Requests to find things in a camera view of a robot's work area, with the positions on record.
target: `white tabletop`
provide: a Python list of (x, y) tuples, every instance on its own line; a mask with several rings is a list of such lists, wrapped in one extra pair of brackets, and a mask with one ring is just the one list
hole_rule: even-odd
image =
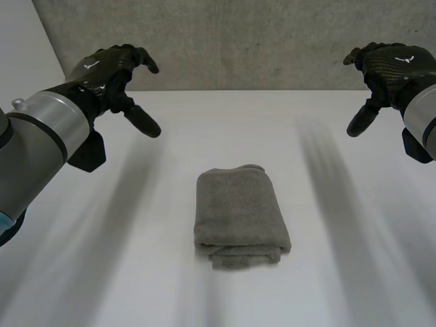
[[(2, 326), (435, 326), (436, 166), (404, 154), (401, 116), (353, 139), (360, 91), (131, 93), (107, 162), (64, 167), (0, 250)], [(290, 233), (277, 266), (212, 270), (195, 254), (196, 179), (265, 168)]]

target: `gray wall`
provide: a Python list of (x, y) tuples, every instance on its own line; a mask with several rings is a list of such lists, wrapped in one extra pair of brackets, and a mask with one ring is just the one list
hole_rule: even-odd
[(364, 89), (343, 57), (369, 42), (436, 53), (434, 0), (33, 0), (65, 72), (98, 48), (144, 46), (161, 73), (131, 90)]

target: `gray towel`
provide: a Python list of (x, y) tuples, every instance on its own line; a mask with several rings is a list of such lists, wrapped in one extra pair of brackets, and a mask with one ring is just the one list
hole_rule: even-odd
[(289, 253), (289, 234), (265, 170), (245, 165), (201, 174), (194, 238), (214, 268), (274, 264), (281, 253)]

